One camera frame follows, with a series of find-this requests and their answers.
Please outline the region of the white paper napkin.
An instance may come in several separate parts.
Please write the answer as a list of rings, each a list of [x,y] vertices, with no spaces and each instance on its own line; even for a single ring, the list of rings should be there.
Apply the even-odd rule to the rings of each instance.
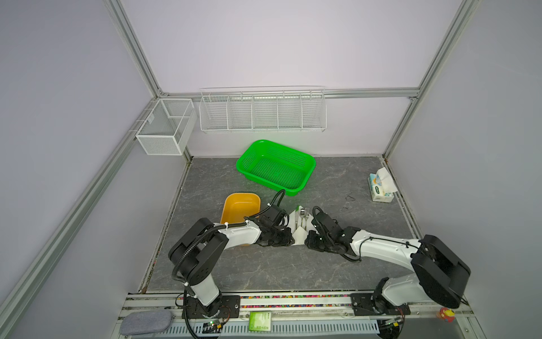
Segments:
[[[294,246],[304,245],[305,240],[309,235],[309,232],[311,230],[316,230],[314,225],[312,224],[313,216],[311,215],[309,208],[306,208],[310,213],[308,220],[303,227],[299,227],[298,211],[300,207],[303,206],[297,206],[294,211],[289,214],[289,224],[287,226],[291,230],[292,238],[294,240]]]

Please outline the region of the silver spoon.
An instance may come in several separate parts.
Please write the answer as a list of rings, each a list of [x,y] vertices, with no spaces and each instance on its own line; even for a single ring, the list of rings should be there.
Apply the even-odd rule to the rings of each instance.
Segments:
[[[308,220],[310,213],[306,208],[300,207],[299,211],[299,227],[303,227]]]

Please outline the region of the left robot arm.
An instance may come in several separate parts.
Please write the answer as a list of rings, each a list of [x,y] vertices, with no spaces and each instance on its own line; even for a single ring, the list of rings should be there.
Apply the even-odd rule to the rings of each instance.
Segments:
[[[288,228],[289,215],[281,208],[282,189],[262,211],[244,217],[241,223],[211,222],[201,218],[169,250],[172,280],[182,284],[183,308],[187,314],[216,317],[233,302],[223,297],[212,277],[222,253],[230,248],[256,244],[260,247],[289,247],[294,244]]]

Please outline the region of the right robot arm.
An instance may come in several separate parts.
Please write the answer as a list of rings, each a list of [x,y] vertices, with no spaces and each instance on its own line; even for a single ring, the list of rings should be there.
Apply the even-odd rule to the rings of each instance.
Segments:
[[[363,315],[408,314],[411,303],[435,302],[457,309],[464,302],[471,270],[442,240],[427,234],[403,239],[373,234],[358,227],[343,228],[318,206],[309,216],[304,244],[312,250],[337,254],[350,262],[376,258],[410,272],[399,278],[382,278],[371,295],[354,298]]]

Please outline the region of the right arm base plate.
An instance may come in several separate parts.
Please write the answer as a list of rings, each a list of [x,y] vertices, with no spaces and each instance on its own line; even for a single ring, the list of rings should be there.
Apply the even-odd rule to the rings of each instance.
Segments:
[[[394,306],[383,297],[372,293],[353,293],[351,305],[356,316],[406,316],[411,314],[408,305]]]

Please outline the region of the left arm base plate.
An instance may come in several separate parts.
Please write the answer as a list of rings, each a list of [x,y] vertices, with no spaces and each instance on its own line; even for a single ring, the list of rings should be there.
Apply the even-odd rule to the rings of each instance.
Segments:
[[[188,296],[183,304],[186,306],[184,309],[189,319],[236,319],[241,310],[241,296],[219,295],[208,306],[203,306],[197,298]]]

